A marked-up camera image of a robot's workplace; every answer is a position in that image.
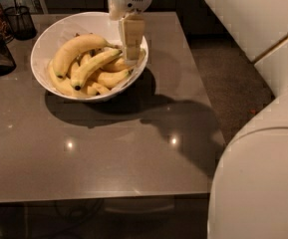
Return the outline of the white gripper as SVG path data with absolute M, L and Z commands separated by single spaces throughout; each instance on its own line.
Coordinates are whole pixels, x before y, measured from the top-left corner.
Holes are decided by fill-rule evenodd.
M 111 19 L 121 19 L 119 31 L 122 51 L 128 65 L 134 65 L 139 60 L 145 27 L 144 18 L 141 14 L 129 13 L 143 12 L 150 6 L 151 2 L 152 0 L 108 0 Z

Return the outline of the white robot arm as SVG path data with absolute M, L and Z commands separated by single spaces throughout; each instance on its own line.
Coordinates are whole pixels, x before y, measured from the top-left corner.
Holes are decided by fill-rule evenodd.
M 207 239 L 288 239 L 288 0 L 204 0 L 275 99 L 222 154 Z

